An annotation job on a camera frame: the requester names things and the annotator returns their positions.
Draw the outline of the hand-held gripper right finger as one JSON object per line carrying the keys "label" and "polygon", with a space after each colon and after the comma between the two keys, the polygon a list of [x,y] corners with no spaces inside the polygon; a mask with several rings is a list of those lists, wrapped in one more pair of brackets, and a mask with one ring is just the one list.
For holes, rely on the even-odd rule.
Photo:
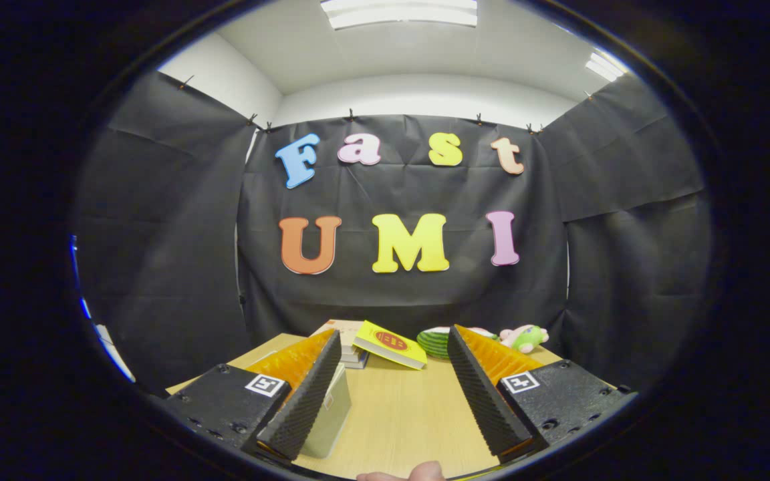
{"label": "hand-held gripper right finger", "polygon": [[490,454],[502,463],[586,434],[636,395],[571,360],[544,365],[460,325],[449,329],[447,351]]}

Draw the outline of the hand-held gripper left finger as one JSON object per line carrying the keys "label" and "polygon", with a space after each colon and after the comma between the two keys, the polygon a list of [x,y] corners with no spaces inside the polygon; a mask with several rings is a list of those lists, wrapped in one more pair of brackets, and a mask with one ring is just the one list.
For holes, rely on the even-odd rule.
{"label": "hand-held gripper left finger", "polygon": [[224,450],[293,462],[315,424],[342,347],[328,329],[245,369],[214,366],[163,408],[183,426]]}

